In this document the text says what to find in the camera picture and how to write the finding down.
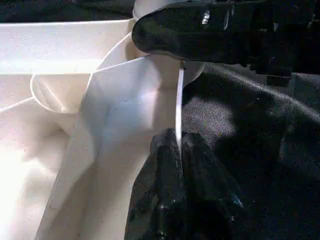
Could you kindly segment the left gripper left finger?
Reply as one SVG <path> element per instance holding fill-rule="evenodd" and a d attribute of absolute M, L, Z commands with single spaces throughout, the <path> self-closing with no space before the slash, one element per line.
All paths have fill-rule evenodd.
<path fill-rule="evenodd" d="M 172 128 L 155 135 L 132 191 L 124 239 L 182 240 L 186 192 L 180 151 Z"/>

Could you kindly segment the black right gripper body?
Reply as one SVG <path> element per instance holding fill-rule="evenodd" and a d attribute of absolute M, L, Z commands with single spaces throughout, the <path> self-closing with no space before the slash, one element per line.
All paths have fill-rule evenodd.
<path fill-rule="evenodd" d="M 267 0 L 252 21 L 250 69 L 287 87 L 294 73 L 320 73 L 320 2 Z"/>

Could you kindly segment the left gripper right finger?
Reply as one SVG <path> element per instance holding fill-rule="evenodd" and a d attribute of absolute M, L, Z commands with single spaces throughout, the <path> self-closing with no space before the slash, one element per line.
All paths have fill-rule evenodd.
<path fill-rule="evenodd" d="M 252 214 L 237 181 L 197 133 L 182 137 L 190 240 L 251 240 Z"/>

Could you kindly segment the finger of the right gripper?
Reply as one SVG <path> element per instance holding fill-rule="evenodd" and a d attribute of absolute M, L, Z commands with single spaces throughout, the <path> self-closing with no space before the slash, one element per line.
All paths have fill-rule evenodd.
<path fill-rule="evenodd" d="M 253 2 L 199 0 L 166 5 L 140 18 L 132 30 L 136 47 L 181 60 L 246 63 Z"/>

